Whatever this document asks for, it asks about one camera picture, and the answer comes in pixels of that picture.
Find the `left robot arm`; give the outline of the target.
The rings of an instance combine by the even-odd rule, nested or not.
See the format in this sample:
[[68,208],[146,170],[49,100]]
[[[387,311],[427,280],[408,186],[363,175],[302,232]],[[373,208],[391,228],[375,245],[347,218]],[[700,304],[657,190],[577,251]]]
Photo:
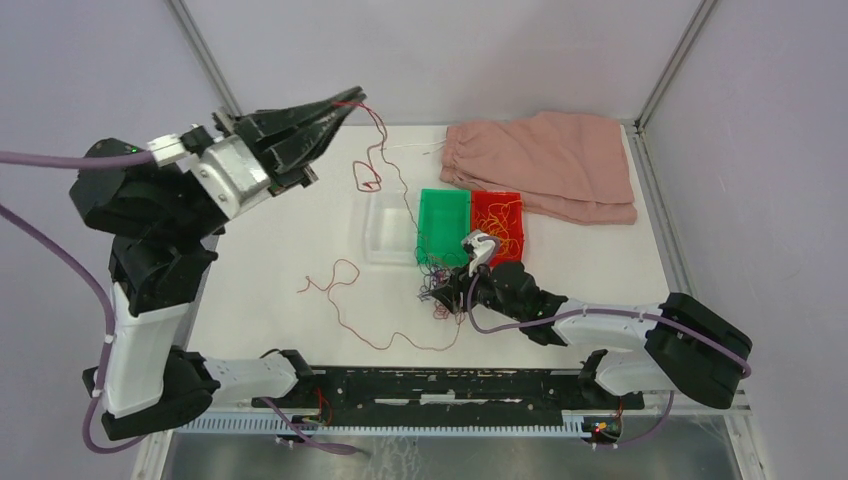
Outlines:
[[100,167],[82,169],[70,196],[87,227],[113,237],[112,310],[108,358],[83,379],[110,440],[171,430],[220,404],[312,399],[311,368],[295,350],[220,360],[185,350],[176,334],[217,259],[205,240],[261,202],[313,184],[313,162],[365,97],[355,86],[284,109],[218,111],[212,129],[144,148],[107,138],[89,149]]

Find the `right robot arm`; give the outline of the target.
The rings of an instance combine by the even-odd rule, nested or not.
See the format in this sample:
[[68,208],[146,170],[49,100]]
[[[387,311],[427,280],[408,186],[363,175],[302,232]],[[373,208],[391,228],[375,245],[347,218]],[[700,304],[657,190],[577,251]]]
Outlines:
[[580,400],[602,408],[615,397],[675,391],[727,409],[752,374],[753,342],[689,294],[657,304],[590,304],[540,288],[520,262],[457,267],[427,292],[450,313],[485,308],[508,323],[473,328],[483,334],[518,330],[542,346],[591,346],[577,382]]

